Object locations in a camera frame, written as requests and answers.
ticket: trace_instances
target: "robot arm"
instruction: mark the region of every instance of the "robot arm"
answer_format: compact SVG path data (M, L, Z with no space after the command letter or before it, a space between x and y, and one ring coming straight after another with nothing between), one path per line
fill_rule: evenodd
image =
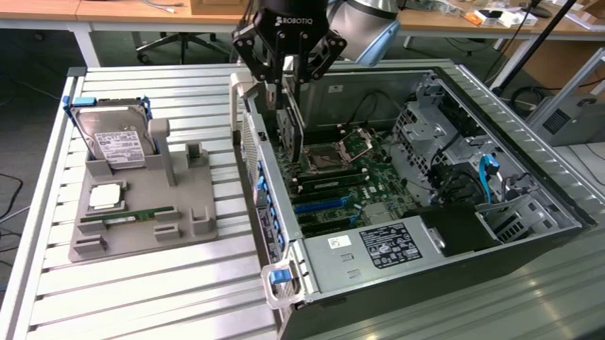
M254 77L267 85L267 103L282 106L287 55L294 55L296 85L319 79L339 55L374 66L399 30L396 13L395 0L260 0L252 23L233 31L232 40ZM266 63L254 53L256 36L267 48Z

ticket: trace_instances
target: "power supply label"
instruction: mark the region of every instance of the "power supply label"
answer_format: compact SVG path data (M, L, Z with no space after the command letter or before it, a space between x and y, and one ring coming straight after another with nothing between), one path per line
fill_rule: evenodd
M95 134L95 138L109 164L144 160L136 131L100 132Z
M359 232L374 266L384 269L422 258L403 223Z

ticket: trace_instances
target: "blue pcie slot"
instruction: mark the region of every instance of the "blue pcie slot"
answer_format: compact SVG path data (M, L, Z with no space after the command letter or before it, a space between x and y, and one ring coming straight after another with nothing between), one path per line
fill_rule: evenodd
M326 209L332 209L332 208L342 208L347 205L348 198L350 198L350 196L344 196L342 198L324 200L322 202L296 205L294 207L294 213L302 214L302 213L310 213L311 211L319 211L319 210L326 210Z

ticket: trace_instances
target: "gray floor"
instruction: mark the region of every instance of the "gray floor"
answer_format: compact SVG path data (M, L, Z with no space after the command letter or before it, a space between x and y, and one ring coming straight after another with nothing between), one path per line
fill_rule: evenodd
M16 84L13 80L35 86L41 91L59 96L63 89L64 74L72 66L84 66L73 35L64 31L45 31L44 41L33 39L30 30L1 30L0 35L0 173L18 177L24 187L18 194L12 211L26 207L33 195L33 188L40 171L40 165L47 148L47 139L56 113L57 100ZM159 38L157 33L143 33L143 40ZM129 33L95 32L93 43L104 66L139 65ZM219 35L219 40L228 48L227 35ZM466 39L450 40L461 49L477 50L483 47L478 42ZM387 59L450 58L462 63L483 78L498 52L490 47L471 53L457 50L443 38L416 38L412 49L403 49L403 38L396 41L388 51ZM179 44L163 46L147 53L153 64L177 64ZM191 44L187 52L188 64L223 62L223 56L203 47ZM521 85L534 83L521 74L507 93ZM8 207L12 193L17 187L16 181L0 177L0 214ZM2 227L20 232L26 213L4 223ZM17 246L18 238L13 235L0 240L0 260L12 263L16 251L1 251ZM0 298L4 286L8 284L10 268L0 263Z

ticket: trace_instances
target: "aluminum extrusion table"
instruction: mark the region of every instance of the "aluminum extrusion table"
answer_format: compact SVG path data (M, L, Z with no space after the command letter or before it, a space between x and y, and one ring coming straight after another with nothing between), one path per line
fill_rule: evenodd
M229 139L228 75L238 70L119 67L67 79L64 95L149 96L153 116L171 118L171 148L201 140L220 237L111 261L68 262L85 146L59 108L1 307L1 339L275 339ZM603 325L603 290L598 227L510 275L312 339L573 339Z

